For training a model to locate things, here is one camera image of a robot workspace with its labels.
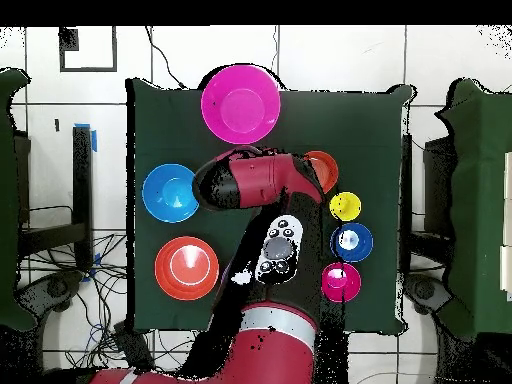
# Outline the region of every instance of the chair wheel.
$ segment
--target chair wheel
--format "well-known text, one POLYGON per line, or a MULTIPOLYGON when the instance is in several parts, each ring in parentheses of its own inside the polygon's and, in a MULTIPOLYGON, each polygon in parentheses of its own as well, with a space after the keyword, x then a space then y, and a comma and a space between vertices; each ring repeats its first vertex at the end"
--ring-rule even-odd
POLYGON ((430 311, 425 306, 419 305, 417 303, 414 304, 414 310, 420 315, 428 315, 430 313, 430 311))
POLYGON ((55 308, 53 308, 54 312, 64 312, 71 306, 71 300, 66 300, 65 302, 59 303, 55 308))

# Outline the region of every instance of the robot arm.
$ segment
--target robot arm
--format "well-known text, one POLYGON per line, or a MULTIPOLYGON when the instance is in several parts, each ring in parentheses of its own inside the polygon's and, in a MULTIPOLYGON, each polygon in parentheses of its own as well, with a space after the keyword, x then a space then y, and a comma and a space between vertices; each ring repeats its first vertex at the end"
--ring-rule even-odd
POLYGON ((311 384, 324 202, 311 163, 241 146, 199 169, 193 191, 210 210, 259 208, 224 273, 208 331, 173 377, 124 372, 109 384, 311 384))

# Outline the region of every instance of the blue wire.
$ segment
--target blue wire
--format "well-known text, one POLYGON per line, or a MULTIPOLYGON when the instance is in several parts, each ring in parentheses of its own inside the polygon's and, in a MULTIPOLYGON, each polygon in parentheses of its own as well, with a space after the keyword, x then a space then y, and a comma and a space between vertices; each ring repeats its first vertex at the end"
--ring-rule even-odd
POLYGON ((94 327, 91 327, 91 331, 89 332, 89 335, 90 335, 89 341, 87 342, 87 346, 85 347, 85 350, 87 350, 87 348, 89 347, 89 343, 91 343, 91 340, 94 340, 94 343, 98 343, 98 341, 94 338, 94 335, 98 331, 102 331, 102 330, 103 330, 103 327, 100 324, 96 324, 94 327))

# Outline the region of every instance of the dark green table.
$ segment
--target dark green table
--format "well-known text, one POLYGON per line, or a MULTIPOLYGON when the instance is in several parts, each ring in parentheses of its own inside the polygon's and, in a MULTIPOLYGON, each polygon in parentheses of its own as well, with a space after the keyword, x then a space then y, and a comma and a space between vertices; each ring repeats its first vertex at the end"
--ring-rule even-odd
MULTIPOLYGON (((135 327, 188 330, 207 327, 219 284, 193 302, 167 296, 154 276, 159 249, 178 236, 206 241, 217 253, 220 273, 237 249, 251 210, 211 212, 200 208, 191 218, 167 224, 153 218, 142 201, 148 173, 163 163, 179 163, 196 171, 234 146, 215 137, 205 125, 199 90, 160 90, 144 81, 133 84, 135 98, 135 327)), ((362 276, 359 295, 346 307, 349 331, 397 334, 395 317, 399 178, 403 112, 412 97, 409 86, 388 93, 281 92, 281 114, 271 133, 255 146, 282 148, 298 154, 324 150, 337 161, 339 191, 362 200, 357 222, 374 236, 374 249, 355 264, 362 276)), ((328 242, 336 221, 324 208, 323 257, 333 262, 328 242)))
POLYGON ((439 318, 460 338, 512 333, 512 302, 500 290, 505 153, 512 151, 512 95, 470 79, 455 81, 439 114, 453 136, 458 163, 451 179, 455 230, 448 287, 439 318))

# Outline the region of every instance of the yellow cup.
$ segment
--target yellow cup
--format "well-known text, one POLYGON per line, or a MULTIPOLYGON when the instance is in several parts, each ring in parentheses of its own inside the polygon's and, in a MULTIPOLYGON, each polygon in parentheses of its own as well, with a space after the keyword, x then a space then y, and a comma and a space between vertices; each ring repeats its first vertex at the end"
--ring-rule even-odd
POLYGON ((332 216, 342 221, 352 221, 361 213, 361 200, 354 193, 338 193, 329 202, 332 216))

